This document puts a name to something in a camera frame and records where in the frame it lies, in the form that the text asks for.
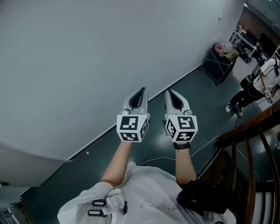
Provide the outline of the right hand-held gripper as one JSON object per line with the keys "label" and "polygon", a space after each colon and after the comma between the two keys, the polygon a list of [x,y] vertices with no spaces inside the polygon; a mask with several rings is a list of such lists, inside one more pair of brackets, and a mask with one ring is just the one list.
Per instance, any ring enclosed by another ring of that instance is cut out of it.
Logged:
{"label": "right hand-held gripper", "polygon": [[165,135],[172,142],[191,142],[198,132],[197,118],[189,109],[188,101],[174,90],[166,90]]}

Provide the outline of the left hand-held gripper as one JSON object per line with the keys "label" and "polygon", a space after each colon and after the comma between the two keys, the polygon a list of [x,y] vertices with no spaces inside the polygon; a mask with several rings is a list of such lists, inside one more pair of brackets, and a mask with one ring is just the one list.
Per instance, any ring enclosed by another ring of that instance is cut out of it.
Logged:
{"label": "left hand-held gripper", "polygon": [[149,128],[148,92],[145,87],[131,93],[117,115],[116,131],[122,142],[142,142]]}

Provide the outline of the person's left forearm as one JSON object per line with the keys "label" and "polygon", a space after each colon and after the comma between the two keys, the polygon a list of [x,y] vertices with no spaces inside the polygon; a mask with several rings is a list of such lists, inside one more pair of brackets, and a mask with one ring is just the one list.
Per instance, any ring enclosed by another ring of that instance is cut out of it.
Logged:
{"label": "person's left forearm", "polygon": [[109,183],[113,187],[117,187],[123,182],[130,159],[131,148],[131,142],[120,143],[101,182]]}

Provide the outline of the person's right forearm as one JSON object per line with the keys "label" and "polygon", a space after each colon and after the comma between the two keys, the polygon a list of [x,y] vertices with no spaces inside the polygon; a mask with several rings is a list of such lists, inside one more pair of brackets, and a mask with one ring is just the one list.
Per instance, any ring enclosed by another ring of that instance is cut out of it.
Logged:
{"label": "person's right forearm", "polygon": [[186,185],[190,181],[196,180],[196,172],[191,161],[189,149],[175,150],[175,178],[179,185]]}

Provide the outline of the black wristwatch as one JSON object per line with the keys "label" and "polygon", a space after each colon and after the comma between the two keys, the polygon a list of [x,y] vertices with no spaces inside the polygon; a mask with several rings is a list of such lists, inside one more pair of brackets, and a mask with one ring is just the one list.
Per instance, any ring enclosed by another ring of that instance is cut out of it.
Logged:
{"label": "black wristwatch", "polygon": [[184,149],[189,149],[190,148],[190,142],[186,142],[186,143],[173,143],[173,146],[176,150],[184,150]]}

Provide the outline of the black metal cart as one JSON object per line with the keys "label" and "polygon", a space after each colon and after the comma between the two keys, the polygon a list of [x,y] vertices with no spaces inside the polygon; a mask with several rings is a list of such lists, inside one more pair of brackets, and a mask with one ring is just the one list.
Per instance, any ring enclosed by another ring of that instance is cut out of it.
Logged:
{"label": "black metal cart", "polygon": [[215,86],[220,85],[232,72],[235,62],[230,63],[223,54],[215,51],[214,45],[207,51],[202,65],[199,67],[213,81]]}

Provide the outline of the cardboard box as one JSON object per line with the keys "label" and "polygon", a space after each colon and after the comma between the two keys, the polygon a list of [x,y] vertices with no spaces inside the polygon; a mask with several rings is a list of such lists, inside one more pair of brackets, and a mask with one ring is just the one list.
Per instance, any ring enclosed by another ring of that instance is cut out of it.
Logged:
{"label": "cardboard box", "polygon": [[229,52],[223,53],[223,56],[228,59],[230,63],[235,62],[239,56],[239,52],[235,49],[232,49]]}

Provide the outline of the clear plastic bag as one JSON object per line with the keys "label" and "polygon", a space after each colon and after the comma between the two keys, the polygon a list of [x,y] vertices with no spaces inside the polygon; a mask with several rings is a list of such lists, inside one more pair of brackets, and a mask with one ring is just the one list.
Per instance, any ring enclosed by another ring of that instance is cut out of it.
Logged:
{"label": "clear plastic bag", "polygon": [[222,54],[230,52],[233,49],[233,46],[228,41],[220,41],[214,45],[214,49],[217,53]]}

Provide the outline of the dark wooden chair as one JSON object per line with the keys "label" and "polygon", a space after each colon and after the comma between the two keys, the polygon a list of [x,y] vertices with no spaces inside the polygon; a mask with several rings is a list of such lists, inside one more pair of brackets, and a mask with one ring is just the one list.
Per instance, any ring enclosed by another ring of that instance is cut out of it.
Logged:
{"label": "dark wooden chair", "polygon": [[[268,211],[268,224],[280,224],[280,172],[264,132],[280,124],[280,104],[272,105],[259,116],[234,130],[218,137],[214,142],[218,152],[198,178],[209,191],[213,191],[210,208],[215,213],[224,213],[228,223],[253,224],[260,215],[264,224]],[[269,162],[272,181],[256,182],[250,139],[259,136]],[[247,153],[248,181],[243,185],[238,180],[237,144],[244,142]]]}

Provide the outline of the person's white shirt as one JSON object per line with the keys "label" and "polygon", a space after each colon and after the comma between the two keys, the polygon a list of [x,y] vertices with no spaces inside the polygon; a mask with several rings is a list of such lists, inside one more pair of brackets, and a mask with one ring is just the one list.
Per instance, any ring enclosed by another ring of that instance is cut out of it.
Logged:
{"label": "person's white shirt", "polygon": [[[181,190],[173,175],[130,162],[120,186],[99,182],[64,204],[57,217],[60,224],[232,224],[224,214],[183,208],[176,201]],[[92,206],[98,199],[106,206]],[[88,216],[88,210],[102,210],[107,217]]]}

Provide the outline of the black waist bag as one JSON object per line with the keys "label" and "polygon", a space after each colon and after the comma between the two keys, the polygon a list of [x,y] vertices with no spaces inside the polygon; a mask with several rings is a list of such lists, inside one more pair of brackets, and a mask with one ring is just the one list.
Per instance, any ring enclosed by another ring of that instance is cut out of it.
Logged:
{"label": "black waist bag", "polygon": [[224,214],[228,208],[238,205],[238,198],[233,190],[199,181],[190,181],[183,186],[176,200],[182,207],[200,215],[204,211]]}

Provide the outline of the office desk with monitors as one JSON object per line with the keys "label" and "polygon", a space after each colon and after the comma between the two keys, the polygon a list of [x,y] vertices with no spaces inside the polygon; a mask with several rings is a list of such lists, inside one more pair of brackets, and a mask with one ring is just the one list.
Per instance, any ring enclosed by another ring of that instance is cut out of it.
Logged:
{"label": "office desk with monitors", "polygon": [[245,31],[241,25],[237,25],[230,38],[233,47],[238,51],[239,56],[245,63],[251,62],[252,58],[259,61],[262,55],[259,38],[250,30]]}

